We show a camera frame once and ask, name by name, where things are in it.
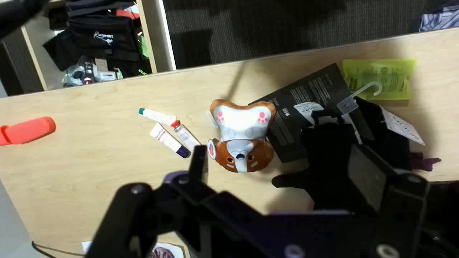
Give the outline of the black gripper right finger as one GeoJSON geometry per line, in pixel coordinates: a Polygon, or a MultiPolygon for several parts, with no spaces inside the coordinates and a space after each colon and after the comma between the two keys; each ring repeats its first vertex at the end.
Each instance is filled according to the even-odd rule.
{"type": "Polygon", "coordinates": [[[368,206],[367,218],[419,225],[426,211],[429,183],[413,172],[393,169],[367,146],[353,146],[347,176],[368,206]]]}

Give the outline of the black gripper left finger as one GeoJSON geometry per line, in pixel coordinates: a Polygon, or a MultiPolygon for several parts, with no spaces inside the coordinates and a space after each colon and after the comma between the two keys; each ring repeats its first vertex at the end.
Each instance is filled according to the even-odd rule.
{"type": "Polygon", "coordinates": [[[188,179],[191,182],[206,182],[206,178],[208,178],[208,150],[205,145],[198,145],[192,153],[188,179]]]}

